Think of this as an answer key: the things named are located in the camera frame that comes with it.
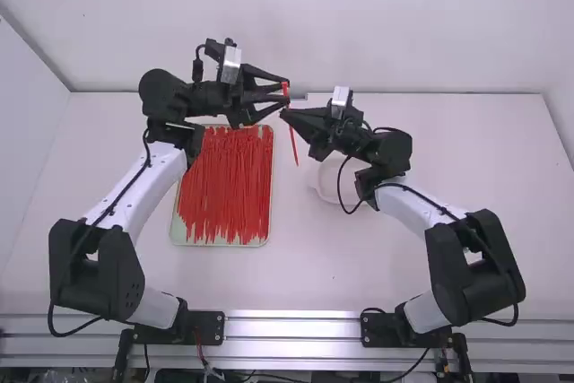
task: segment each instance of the red straw held by gripper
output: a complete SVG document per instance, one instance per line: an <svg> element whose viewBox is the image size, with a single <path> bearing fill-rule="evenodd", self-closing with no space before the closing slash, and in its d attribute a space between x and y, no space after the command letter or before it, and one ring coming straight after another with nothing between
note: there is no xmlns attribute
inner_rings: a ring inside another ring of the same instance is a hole
<svg viewBox="0 0 574 383"><path fill-rule="evenodd" d="M283 87L283 96L289 97L289 84L287 82L281 83ZM295 144L295 134L293 133L293 127L289 126L289 134L291 135L291 146L293 147L293 156L295 157L295 164L299 166L299 157L297 157L297 145Z"/></svg>

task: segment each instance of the white wall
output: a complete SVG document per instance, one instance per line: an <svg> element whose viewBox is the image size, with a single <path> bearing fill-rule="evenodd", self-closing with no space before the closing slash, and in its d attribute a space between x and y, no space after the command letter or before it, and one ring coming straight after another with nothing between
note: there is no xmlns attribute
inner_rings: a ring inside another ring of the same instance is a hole
<svg viewBox="0 0 574 383"><path fill-rule="evenodd" d="M68 96L66 87L0 17L0 274Z"/></svg>
<svg viewBox="0 0 574 383"><path fill-rule="evenodd" d="M549 92L572 69L572 0L0 0L71 87L135 90L193 48L233 37L247 61L300 89ZM570 147L570 156L574 147Z"/></svg>

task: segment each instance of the bundle of red straws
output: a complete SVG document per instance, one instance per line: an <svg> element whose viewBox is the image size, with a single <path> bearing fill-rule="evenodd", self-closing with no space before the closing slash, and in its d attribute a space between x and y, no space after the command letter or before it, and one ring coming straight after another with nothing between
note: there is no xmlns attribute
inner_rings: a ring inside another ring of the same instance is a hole
<svg viewBox="0 0 574 383"><path fill-rule="evenodd" d="M202 151L181 181L177 211L187 241L265 243L273 167L273 129L205 130Z"/></svg>

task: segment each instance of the wire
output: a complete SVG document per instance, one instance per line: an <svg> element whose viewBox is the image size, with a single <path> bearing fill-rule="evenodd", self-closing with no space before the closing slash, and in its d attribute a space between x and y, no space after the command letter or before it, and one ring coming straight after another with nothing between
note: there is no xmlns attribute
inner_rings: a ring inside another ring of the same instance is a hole
<svg viewBox="0 0 574 383"><path fill-rule="evenodd" d="M72 266L72 263L73 263L74 259L76 258L76 255L80 252L80 249L82 248L83 243L90 237L90 235L93 232L93 230L95 229L95 227L103 219L108 217L110 214L114 213L114 208L116 208L116 205L120 201L120 199L122 197L124 197L127 190L129 190L129 188L137 181L137 179L142 176L142 174L144 173L144 171L148 167L152 166L152 155L150 153L150 146L148 145L148 143L146 141L148 134L149 134L149 129L145 129L143 131L143 135L142 135L143 147L145 149L145 161L143 162L142 168L140 168L135 173L135 175L132 177L132 179L130 179L128 181L126 186L122 189L121 192L119 192L119 194L116 196L116 198L113 200L113 202L110 205L108 205L108 207L104 210L104 212L91 225L89 225L87 227L87 229L85 230L83 235L75 243L75 246L72 249L72 252L70 253L70 259L68 260L68 262L66 264L67 268L70 268ZM58 292L56 295L54 295L55 297L59 296L59 291L60 291L60 289L62 289L62 285L64 284L64 279L65 279L65 273L62 273L62 277L59 280L59 283L57 284ZM94 323L99 322L100 320L104 319L104 317L96 317L96 318L93 318L92 320L84 323L83 325L80 325L74 329L67 331L67 332L57 332L56 329L54 328L54 306L55 305L56 304L54 303L54 300L50 299L50 303L48 305L48 329L50 331L50 334L52 334L56 338L64 338L66 336L76 334L76 333L80 332L81 330L85 329L86 327L93 325Z"/></svg>
<svg viewBox="0 0 574 383"><path fill-rule="evenodd" d="M341 173L343 172L344 165L346 165L347 162L348 162L351 158L352 158L352 156L347 156L347 157L345 158L345 160L343 161L343 163L341 163L341 166L339 167L339 171L337 172L337 198L339 199L339 205L340 205L341 208L343 209L344 213L345 213L345 214L349 214L349 215L355 213L355 211L357 211L357 210L359 209L359 206L361 206L361 204L364 202L364 199L361 199L361 200L357 203L357 205L355 205L355 206L352 208L352 210L347 210L347 209L344 207L343 199L341 198Z"/></svg>
<svg viewBox="0 0 574 383"><path fill-rule="evenodd" d="M305 381L305 380L290 379L289 377L275 376L274 374L266 374L266 373L262 373L262 372L250 373L250 374L248 374L246 372L237 372L237 371L225 371L225 372L229 372L230 374L237 374L238 376L249 376L250 379L252 377L267 377L270 379L290 381L291 383L309 383L308 381Z"/></svg>
<svg viewBox="0 0 574 383"><path fill-rule="evenodd" d="M378 312L378 313L380 313L380 314L387 314L386 311L384 311L383 309L380 309L380 308L378 308L378 307L367 307L366 309L364 309L364 310L361 312L361 316L362 316L363 314L365 314L365 313L368 313L369 311L376 311L376 312Z"/></svg>
<svg viewBox="0 0 574 383"><path fill-rule="evenodd" d="M402 133L404 133L401 129L396 129L394 127L375 127L373 129L373 134L376 134L379 130L387 130L388 132L402 132Z"/></svg>
<svg viewBox="0 0 574 383"><path fill-rule="evenodd" d="M145 357L145 374L143 375L143 381L147 381L147 378L150 377L150 372L152 368L150 367L150 357L147 354L147 344L143 345L143 356Z"/></svg>
<svg viewBox="0 0 574 383"><path fill-rule="evenodd" d="M424 353L421 355L421 357L417 360L417 362L415 362L415 363L413 364L413 366L412 366L411 368L409 368L407 371L405 371L405 372L402 373L402 374L399 374L399 375L396 376L396 377L393 377L392 379L389 379L389 380L380 380L380 383L394 383L395 381L398 381L398 380L402 379L403 377L408 376L408 375L409 375L410 373L412 373L412 372L414 371L414 369L415 369L416 367L418 367L419 364L424 360L424 358L426 357L426 355L427 355L427 353L429 352L430 349L431 349L430 347L427 347L426 350L424 351Z"/></svg>
<svg viewBox="0 0 574 383"><path fill-rule="evenodd" d="M257 370L253 370L251 371L251 373L245 377L244 379L241 380L237 380L235 383L247 383L253 376L255 376L255 373L257 372Z"/></svg>
<svg viewBox="0 0 574 383"><path fill-rule="evenodd" d="M196 59L199 60L199 50L205 48L205 44L198 45L196 47Z"/></svg>

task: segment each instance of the white table surface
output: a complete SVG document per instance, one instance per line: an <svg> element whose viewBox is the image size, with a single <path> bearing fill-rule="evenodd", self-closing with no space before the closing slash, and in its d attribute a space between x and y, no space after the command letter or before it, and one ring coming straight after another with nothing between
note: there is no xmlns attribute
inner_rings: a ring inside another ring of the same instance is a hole
<svg viewBox="0 0 574 383"><path fill-rule="evenodd" d="M293 107L322 106L327 99L312 94ZM355 106L373 127L399 127L413 136L408 175L414 184L453 205L486 207L500 217L526 283L526 322L574 320L574 173L540 95L356 94ZM298 139L296 168L287 126L277 117L268 124L276 137L268 243L173 246L173 187L137 242L146 282L185 298L191 308L224 310L392 309L428 290L423 242L370 209L347 216L320 201L306 184L307 167L315 163L305 157L308 146ZM45 313L49 228L60 217L80 217L111 189L141 151L143 129L136 94L72 97L2 274L0 315Z"/></svg>

